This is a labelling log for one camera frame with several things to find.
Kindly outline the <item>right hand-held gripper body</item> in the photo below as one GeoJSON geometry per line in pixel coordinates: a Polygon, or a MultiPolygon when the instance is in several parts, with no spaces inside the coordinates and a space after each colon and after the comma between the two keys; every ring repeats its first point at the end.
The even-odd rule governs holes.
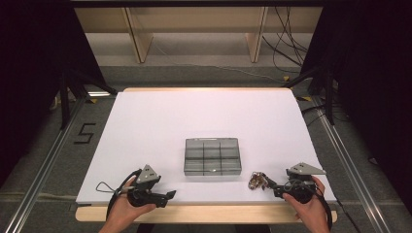
{"type": "Polygon", "coordinates": [[[305,204],[316,194],[317,186],[314,183],[313,175],[324,175],[325,170],[316,168],[304,162],[300,162],[286,170],[288,181],[279,185],[279,197],[284,193],[291,195],[296,201],[305,204]]]}

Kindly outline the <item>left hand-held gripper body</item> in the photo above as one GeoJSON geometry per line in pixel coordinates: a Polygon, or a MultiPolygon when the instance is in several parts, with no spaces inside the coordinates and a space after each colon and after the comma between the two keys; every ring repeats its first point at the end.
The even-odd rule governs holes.
{"type": "Polygon", "coordinates": [[[127,199],[133,207],[142,207],[147,204],[160,206],[161,196],[152,193],[152,188],[160,180],[160,176],[147,164],[137,171],[136,178],[132,181],[127,191],[127,199]]]}

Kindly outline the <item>clear plastic compartment box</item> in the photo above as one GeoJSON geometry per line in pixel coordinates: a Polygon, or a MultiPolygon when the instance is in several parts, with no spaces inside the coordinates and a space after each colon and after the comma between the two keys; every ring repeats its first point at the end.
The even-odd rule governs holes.
{"type": "Polygon", "coordinates": [[[237,138],[186,139],[186,176],[238,176],[241,172],[237,138]]]}

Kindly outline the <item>person's right hand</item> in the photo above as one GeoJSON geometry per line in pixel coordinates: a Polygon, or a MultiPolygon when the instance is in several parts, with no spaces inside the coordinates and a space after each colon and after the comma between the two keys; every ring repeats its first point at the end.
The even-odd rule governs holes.
{"type": "Polygon", "coordinates": [[[312,177],[312,179],[318,189],[308,203],[302,204],[288,193],[284,193],[283,198],[295,209],[295,217],[300,219],[305,226],[314,224],[328,226],[326,210],[320,200],[320,196],[324,196],[325,186],[317,177],[312,177]]]}

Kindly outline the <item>person's left hand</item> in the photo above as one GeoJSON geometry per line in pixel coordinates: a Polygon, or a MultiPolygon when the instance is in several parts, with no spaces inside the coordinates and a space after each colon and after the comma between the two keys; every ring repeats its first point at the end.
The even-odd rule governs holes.
{"type": "Polygon", "coordinates": [[[121,194],[115,201],[106,222],[117,222],[127,227],[139,216],[147,214],[156,208],[155,204],[147,204],[142,207],[133,207],[126,194],[121,194]]]}

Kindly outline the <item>black metal stand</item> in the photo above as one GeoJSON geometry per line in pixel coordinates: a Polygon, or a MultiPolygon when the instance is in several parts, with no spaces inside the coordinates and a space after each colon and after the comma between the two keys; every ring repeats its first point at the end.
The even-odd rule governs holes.
{"type": "Polygon", "coordinates": [[[85,88],[86,84],[94,85],[112,95],[118,94],[114,88],[108,86],[104,81],[99,81],[98,79],[75,69],[65,69],[59,80],[62,113],[61,129],[64,129],[71,119],[69,92],[72,92],[77,100],[85,100],[90,97],[90,94],[85,88]]]}
{"type": "Polygon", "coordinates": [[[312,81],[308,87],[308,93],[310,95],[319,95],[323,90],[326,94],[326,118],[331,125],[334,124],[333,120],[333,76],[329,68],[324,68],[322,66],[313,67],[303,73],[301,73],[296,78],[292,79],[290,82],[284,84],[286,88],[292,88],[298,83],[311,78],[312,81]]]}

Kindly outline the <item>black curtain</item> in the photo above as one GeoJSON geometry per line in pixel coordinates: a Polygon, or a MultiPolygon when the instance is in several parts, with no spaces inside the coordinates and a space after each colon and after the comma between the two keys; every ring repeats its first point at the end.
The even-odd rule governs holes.
{"type": "Polygon", "coordinates": [[[0,186],[73,72],[105,82],[70,0],[0,0],[0,186]]]}
{"type": "Polygon", "coordinates": [[[325,0],[303,71],[333,65],[343,107],[412,214],[412,0],[325,0]]]}

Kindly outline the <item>wooden shelf unit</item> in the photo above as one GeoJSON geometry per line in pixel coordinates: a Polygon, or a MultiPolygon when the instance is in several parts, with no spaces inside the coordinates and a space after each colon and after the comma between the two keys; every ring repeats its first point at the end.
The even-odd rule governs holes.
{"type": "Polygon", "coordinates": [[[242,33],[252,62],[258,62],[262,35],[280,33],[289,23],[293,33],[312,33],[320,7],[120,7],[76,8],[86,33],[126,33],[135,60],[143,63],[155,33],[242,33]]]}

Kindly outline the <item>aluminium floor rail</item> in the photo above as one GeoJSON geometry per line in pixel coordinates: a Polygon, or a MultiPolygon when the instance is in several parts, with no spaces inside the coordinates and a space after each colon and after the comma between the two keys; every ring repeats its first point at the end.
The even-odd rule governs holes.
{"type": "Polygon", "coordinates": [[[358,195],[360,203],[362,204],[375,232],[392,233],[391,227],[385,220],[384,215],[377,202],[371,195],[371,192],[366,187],[366,184],[361,177],[355,162],[348,153],[335,126],[329,122],[329,117],[326,115],[326,111],[318,110],[318,115],[321,118],[321,123],[337,152],[339,160],[341,161],[342,166],[345,169],[355,193],[358,195]]]}
{"type": "Polygon", "coordinates": [[[72,124],[84,105],[84,99],[69,103],[69,119],[60,122],[60,113],[52,112],[41,125],[25,156],[0,187],[0,233],[19,233],[26,222],[38,194],[68,138],[72,124]]]}

